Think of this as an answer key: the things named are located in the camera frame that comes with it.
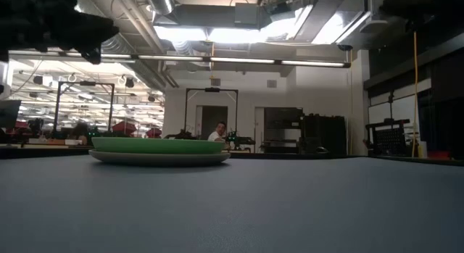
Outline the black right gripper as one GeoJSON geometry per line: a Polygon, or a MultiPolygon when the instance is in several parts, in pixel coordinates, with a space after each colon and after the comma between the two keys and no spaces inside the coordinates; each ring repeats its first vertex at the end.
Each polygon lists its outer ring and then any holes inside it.
{"type": "Polygon", "coordinates": [[[430,25],[464,25],[464,0],[383,0],[378,9],[403,19],[406,33],[430,25]]]}

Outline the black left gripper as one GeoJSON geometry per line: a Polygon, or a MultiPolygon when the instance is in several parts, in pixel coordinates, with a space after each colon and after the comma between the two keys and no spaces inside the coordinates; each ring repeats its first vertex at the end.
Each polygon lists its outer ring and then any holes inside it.
{"type": "Polygon", "coordinates": [[[0,0],[0,62],[10,50],[75,49],[93,65],[101,44],[119,33],[113,20],[75,10],[77,0],[0,0]]]}

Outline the opaque green plastic plate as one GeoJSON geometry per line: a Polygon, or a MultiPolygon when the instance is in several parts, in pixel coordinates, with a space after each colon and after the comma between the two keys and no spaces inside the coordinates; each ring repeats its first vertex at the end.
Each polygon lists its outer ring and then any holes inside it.
{"type": "Polygon", "coordinates": [[[99,152],[134,154],[220,154],[224,142],[189,139],[94,137],[99,152]]]}

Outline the person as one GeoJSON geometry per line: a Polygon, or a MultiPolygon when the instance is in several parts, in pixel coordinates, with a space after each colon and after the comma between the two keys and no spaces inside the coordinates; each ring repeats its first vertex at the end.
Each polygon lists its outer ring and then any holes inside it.
{"type": "Polygon", "coordinates": [[[78,123],[72,130],[70,138],[80,140],[82,145],[88,144],[88,125],[86,123],[78,123]]]}
{"type": "Polygon", "coordinates": [[[224,122],[219,122],[215,130],[209,135],[208,141],[224,141],[226,136],[227,125],[224,122]]]}

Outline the dark computer monitor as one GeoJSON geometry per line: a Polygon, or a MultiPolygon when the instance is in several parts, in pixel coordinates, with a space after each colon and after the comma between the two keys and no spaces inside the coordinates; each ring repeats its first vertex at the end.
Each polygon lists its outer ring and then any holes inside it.
{"type": "Polygon", "coordinates": [[[15,127],[20,105],[20,100],[0,101],[0,128],[15,127]]]}

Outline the grey plastic plate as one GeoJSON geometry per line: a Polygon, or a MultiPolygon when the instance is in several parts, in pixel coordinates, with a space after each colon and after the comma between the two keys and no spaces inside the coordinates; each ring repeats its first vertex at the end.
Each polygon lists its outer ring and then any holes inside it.
{"type": "Polygon", "coordinates": [[[205,167],[219,165],[231,157],[229,153],[219,154],[135,154],[117,152],[88,152],[93,158],[116,165],[138,165],[149,167],[205,167]]]}

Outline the black perforated cart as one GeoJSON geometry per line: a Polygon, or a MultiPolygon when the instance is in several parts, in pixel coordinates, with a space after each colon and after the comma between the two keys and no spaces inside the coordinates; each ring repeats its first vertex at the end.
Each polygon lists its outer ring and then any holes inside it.
{"type": "Polygon", "coordinates": [[[368,154],[373,156],[406,155],[405,124],[409,119],[385,119],[382,123],[372,123],[365,126],[368,137],[363,141],[368,154]]]}

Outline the long ceiling tube light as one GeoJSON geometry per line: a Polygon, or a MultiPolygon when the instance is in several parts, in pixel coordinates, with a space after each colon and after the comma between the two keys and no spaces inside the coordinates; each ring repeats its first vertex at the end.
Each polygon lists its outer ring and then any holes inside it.
{"type": "Polygon", "coordinates": [[[327,67],[327,68],[350,68],[349,62],[324,62],[319,60],[294,60],[294,59],[262,59],[247,57],[210,57],[210,56],[182,56],[166,54],[96,54],[86,55],[73,51],[31,51],[31,50],[9,50],[0,51],[0,60],[7,61],[9,58],[32,59],[34,57],[45,57],[49,59],[76,59],[86,60],[94,65],[101,62],[127,62],[135,61],[163,61],[163,62],[207,62],[207,63],[236,63],[252,65],[279,65],[295,67],[327,67]]]}

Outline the grey ceiling ventilation box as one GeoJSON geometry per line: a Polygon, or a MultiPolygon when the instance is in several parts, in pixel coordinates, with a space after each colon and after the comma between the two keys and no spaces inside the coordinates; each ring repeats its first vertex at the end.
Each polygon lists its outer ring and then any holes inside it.
{"type": "Polygon", "coordinates": [[[234,25],[255,29],[258,25],[259,8],[256,4],[235,3],[234,25]]]}

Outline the black cabinet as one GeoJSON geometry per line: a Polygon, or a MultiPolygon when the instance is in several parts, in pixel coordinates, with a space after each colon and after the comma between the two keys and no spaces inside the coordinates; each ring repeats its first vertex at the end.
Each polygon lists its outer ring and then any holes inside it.
{"type": "Polygon", "coordinates": [[[347,154],[347,129],[342,116],[322,116],[309,114],[303,117],[302,137],[303,154],[317,154],[316,148],[322,146],[329,154],[347,154]]]}

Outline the dark shelving unit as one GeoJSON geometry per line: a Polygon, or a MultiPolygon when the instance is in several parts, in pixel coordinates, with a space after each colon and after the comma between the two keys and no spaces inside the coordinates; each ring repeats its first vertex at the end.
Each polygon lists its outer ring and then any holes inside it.
{"type": "Polygon", "coordinates": [[[303,115],[297,107],[264,108],[263,152],[299,154],[303,115]]]}

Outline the black metal frame rig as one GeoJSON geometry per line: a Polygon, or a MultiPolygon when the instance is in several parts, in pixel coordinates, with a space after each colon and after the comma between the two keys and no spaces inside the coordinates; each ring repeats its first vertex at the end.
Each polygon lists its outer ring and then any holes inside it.
{"type": "Polygon", "coordinates": [[[57,97],[55,101],[55,113],[54,113],[54,122],[52,127],[52,133],[57,132],[57,124],[58,124],[58,117],[59,117],[59,105],[60,105],[60,98],[62,95],[61,87],[63,84],[67,84],[69,86],[73,86],[74,84],[79,84],[80,86],[110,86],[111,87],[111,94],[110,94],[110,103],[109,103],[109,121],[107,130],[112,131],[112,113],[113,113],[113,101],[115,97],[115,84],[114,83],[97,83],[88,80],[80,81],[80,82],[69,82],[69,81],[59,81],[57,86],[57,97]]]}
{"type": "Polygon", "coordinates": [[[187,115],[188,115],[188,102],[189,98],[193,97],[194,95],[189,96],[190,91],[203,91],[207,93],[219,93],[221,91],[224,92],[234,92],[236,95],[236,98],[234,99],[235,101],[235,131],[238,130],[238,110],[239,110],[239,90],[238,89],[223,89],[223,88],[215,88],[215,87],[209,87],[209,88],[186,88],[185,91],[185,102],[184,102],[184,116],[183,116],[183,131],[187,131],[187,115]]]}

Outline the round silver air duct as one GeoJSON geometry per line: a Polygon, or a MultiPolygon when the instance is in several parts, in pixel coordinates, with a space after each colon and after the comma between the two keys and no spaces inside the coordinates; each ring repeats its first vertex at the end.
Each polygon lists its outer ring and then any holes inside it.
{"type": "Polygon", "coordinates": [[[175,9],[174,0],[149,0],[152,9],[160,15],[170,14],[175,9]]]}

